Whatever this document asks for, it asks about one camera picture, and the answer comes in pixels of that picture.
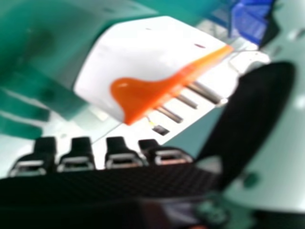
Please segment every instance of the metal prong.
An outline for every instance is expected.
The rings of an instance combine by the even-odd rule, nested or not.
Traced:
[[[188,105],[189,107],[193,108],[193,109],[197,109],[197,104],[194,103],[192,100],[186,98],[184,95],[179,95],[176,97],[176,99],[178,99],[179,101],[181,101],[182,103]]]
[[[221,97],[216,92],[211,90],[210,88],[198,83],[193,82],[187,86],[193,92],[199,94],[200,96],[204,97],[205,99],[209,100],[211,103],[215,104],[216,106],[222,106],[228,102],[226,98]]]
[[[179,117],[178,115],[174,114],[173,112],[171,112],[170,110],[168,110],[167,108],[165,108],[163,106],[157,108],[157,111],[159,111],[162,114],[166,115],[167,117],[169,117],[170,119],[172,119],[176,123],[181,123],[183,121],[183,119],[181,117]]]

